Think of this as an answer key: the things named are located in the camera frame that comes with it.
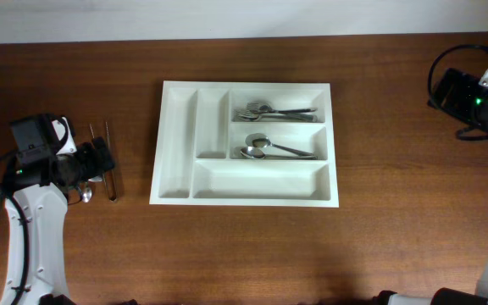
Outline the large steel spoon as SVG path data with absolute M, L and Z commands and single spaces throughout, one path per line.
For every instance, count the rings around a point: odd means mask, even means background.
M 256 148 L 266 148 L 266 147 L 277 148 L 292 153 L 298 156 L 299 158 L 317 158 L 317 156 L 311 152 L 304 152 L 294 148 L 289 148 L 289 147 L 284 147 L 281 145 L 274 144 L 265 134 L 261 134 L 261 133 L 248 135 L 245 142 L 248 146 L 252 146 Z
M 266 154 L 261 149 L 256 147 L 243 147 L 240 149 L 241 156 L 250 159 L 298 159 L 298 160 L 317 160 L 314 155 L 311 156 L 284 156 Z

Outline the steel fork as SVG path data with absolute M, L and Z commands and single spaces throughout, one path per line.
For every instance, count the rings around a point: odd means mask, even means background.
M 233 114 L 236 119 L 248 122 L 259 121 L 264 117 L 263 114 L 255 114 L 252 111 L 244 108 L 236 108 L 233 111 Z
M 277 109 L 262 101 L 250 102 L 246 105 L 246 109 L 258 114 L 306 114 L 318 110 L 317 108 Z

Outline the steel fork crosswise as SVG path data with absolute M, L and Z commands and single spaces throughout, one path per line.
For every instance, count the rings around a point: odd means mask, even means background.
M 286 119 L 286 120 L 299 120 L 304 122 L 316 123 L 318 118 L 315 115 L 307 114 L 263 114 L 262 119 Z

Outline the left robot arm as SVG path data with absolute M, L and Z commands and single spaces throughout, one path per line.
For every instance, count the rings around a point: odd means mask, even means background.
M 10 125 L 17 145 L 0 191 L 9 222 L 2 304 L 68 304 L 64 221 L 69 194 L 91 200 L 92 182 L 115 167 L 108 136 L 76 144 L 60 115 L 37 114 Z

